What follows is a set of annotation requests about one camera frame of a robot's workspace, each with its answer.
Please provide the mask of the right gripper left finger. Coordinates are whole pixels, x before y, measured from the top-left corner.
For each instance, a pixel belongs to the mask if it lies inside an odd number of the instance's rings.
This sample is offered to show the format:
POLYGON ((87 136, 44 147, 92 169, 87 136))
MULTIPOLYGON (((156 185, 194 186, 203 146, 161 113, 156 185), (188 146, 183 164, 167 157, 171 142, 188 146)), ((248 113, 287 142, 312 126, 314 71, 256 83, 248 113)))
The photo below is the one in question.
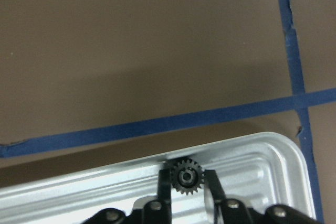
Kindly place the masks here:
POLYGON ((159 171, 156 197, 130 215, 116 208, 103 209, 89 218, 89 223, 172 223, 170 171, 159 171))

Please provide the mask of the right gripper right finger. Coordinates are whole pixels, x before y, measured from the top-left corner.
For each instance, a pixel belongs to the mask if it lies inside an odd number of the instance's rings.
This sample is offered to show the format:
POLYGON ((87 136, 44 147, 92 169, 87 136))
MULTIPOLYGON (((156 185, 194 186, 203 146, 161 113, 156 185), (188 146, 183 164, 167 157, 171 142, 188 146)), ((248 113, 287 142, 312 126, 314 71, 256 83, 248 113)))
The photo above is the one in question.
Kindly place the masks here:
POLYGON ((271 205, 261 214, 236 198, 226 197, 215 170, 204 172, 204 202, 211 223, 319 223, 287 205, 271 205))

